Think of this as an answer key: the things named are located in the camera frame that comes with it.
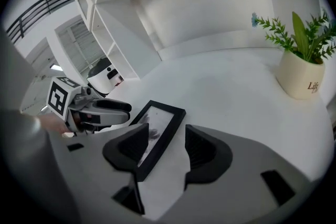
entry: white table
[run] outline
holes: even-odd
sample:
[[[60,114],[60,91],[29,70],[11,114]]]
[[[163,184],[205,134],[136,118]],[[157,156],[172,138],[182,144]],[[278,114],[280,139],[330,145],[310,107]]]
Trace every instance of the white table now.
[[[318,94],[310,101],[286,95],[274,75],[281,55],[278,49],[233,49],[163,61],[142,80],[124,81],[107,96],[132,105],[129,122],[112,129],[129,125],[150,100],[186,110],[168,148],[139,183],[147,217],[157,219],[183,193],[190,170],[185,124],[259,141],[309,180],[323,176],[334,147],[327,109]]]

